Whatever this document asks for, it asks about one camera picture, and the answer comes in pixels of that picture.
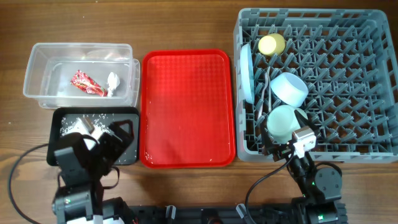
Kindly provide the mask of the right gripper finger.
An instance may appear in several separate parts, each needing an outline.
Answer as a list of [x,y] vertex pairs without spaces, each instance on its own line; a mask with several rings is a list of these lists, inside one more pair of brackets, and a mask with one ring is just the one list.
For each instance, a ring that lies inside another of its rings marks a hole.
[[264,124],[260,124],[261,130],[261,139],[262,139],[262,148],[263,149],[272,149],[274,147],[269,134],[264,126]]
[[304,128],[308,126],[316,136],[319,135],[319,128],[316,126],[314,123],[312,123],[308,118],[303,116],[298,110],[294,111],[294,114],[296,116],[296,119],[300,125],[301,128]]

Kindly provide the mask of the rice and food scraps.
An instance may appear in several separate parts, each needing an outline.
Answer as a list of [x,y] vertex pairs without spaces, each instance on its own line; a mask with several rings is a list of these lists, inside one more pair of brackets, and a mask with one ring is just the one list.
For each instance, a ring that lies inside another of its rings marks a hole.
[[[114,121],[122,121],[126,119],[130,119],[134,122],[134,132],[137,132],[139,126],[136,124],[139,122],[139,116],[137,114],[127,114],[127,113],[102,113],[102,114],[66,114],[61,119],[61,127],[60,127],[60,137],[61,132],[64,128],[67,128],[72,125],[77,118],[89,118],[91,122],[100,128],[102,132],[113,134],[112,130],[108,128],[108,126]],[[126,151],[119,157],[119,159],[114,163],[115,165],[128,166],[135,163],[138,159],[138,137],[134,138],[133,143],[126,149]]]

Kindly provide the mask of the mint green bowl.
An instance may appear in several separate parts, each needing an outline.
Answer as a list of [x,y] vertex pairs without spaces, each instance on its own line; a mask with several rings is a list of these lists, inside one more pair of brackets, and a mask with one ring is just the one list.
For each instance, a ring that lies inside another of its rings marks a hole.
[[268,133],[277,144],[287,143],[292,139],[292,132],[300,129],[299,122],[294,113],[295,110],[305,118],[308,118],[304,110],[290,105],[278,106],[269,114],[266,123]]

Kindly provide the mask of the white plastic fork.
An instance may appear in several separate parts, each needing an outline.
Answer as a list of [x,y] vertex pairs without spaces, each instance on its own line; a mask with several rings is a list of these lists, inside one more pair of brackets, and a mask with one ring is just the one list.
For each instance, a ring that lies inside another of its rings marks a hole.
[[258,114],[257,114],[257,120],[261,117],[261,114],[262,114],[262,111],[263,111],[264,95],[265,95],[266,88],[268,86],[268,82],[269,82],[268,74],[264,74],[264,86],[263,86],[263,89],[262,89],[262,92],[261,92],[261,99],[260,99],[261,100],[260,101],[261,105],[259,107],[259,111],[258,111]]

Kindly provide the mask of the light blue bowl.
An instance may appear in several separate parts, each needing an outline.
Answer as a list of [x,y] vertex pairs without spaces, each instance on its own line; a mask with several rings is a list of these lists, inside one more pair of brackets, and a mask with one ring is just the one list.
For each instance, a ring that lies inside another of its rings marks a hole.
[[308,95],[306,83],[293,73],[284,72],[271,81],[272,92],[284,103],[301,107]]

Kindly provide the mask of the white tissue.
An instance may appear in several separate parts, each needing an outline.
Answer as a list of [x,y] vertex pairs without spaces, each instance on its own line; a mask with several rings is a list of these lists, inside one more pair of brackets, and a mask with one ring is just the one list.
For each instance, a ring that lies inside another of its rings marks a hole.
[[107,96],[108,97],[112,97],[114,91],[117,89],[117,87],[120,84],[119,76],[116,73],[111,72],[108,75],[107,84],[108,84],[108,94],[107,94]]

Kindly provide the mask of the red strawberry candy wrapper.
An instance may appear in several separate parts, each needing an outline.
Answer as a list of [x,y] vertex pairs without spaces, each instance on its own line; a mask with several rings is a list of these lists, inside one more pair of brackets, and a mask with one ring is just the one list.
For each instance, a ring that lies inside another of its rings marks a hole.
[[102,86],[97,84],[91,77],[81,70],[78,70],[74,74],[70,83],[87,94],[99,95],[101,97],[108,95],[108,92]]

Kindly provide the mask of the light blue plate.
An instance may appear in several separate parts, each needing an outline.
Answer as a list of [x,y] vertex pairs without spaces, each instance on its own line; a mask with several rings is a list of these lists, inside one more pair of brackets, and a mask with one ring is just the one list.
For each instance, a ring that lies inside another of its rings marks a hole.
[[240,53],[241,85],[244,99],[247,103],[254,103],[254,71],[250,44],[245,44]]

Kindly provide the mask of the yellow plastic cup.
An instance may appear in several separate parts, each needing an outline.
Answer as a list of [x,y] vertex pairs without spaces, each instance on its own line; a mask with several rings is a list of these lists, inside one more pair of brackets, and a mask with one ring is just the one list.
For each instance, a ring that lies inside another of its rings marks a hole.
[[267,56],[280,55],[285,49],[285,39],[277,33],[266,35],[259,40],[258,49]]

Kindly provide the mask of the white plastic spoon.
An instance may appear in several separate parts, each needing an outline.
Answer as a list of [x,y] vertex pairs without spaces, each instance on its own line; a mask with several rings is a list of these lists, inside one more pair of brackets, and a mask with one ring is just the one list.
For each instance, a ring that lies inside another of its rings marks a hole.
[[272,111],[272,90],[271,90],[271,78],[270,78],[271,66],[267,68],[267,81],[268,81],[268,113]]

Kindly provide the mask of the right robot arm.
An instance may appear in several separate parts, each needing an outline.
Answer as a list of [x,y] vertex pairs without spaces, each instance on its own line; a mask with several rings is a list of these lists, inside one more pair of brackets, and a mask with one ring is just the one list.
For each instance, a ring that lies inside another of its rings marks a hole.
[[261,127],[261,153],[272,155],[275,161],[285,159],[277,170],[287,169],[302,196],[290,203],[263,204],[249,207],[249,196],[268,173],[249,188],[244,203],[235,207],[176,208],[130,207],[122,198],[116,198],[114,208],[104,210],[105,221],[110,223],[347,223],[346,208],[341,199],[343,173],[330,162],[314,163],[309,152],[317,145],[318,127],[294,110],[298,127],[289,131],[291,140],[274,144],[270,128]]

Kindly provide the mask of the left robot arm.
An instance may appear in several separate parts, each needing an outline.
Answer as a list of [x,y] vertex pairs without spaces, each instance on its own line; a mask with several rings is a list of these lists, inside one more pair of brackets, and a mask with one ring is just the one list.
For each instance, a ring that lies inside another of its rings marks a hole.
[[103,218],[104,190],[115,185],[103,186],[101,178],[112,169],[119,172],[114,163],[133,141],[133,133],[124,130],[113,135],[104,133],[98,140],[80,133],[59,139],[54,151],[61,168],[57,179],[62,179],[65,185],[58,186],[52,202],[57,223],[78,219],[98,222]]

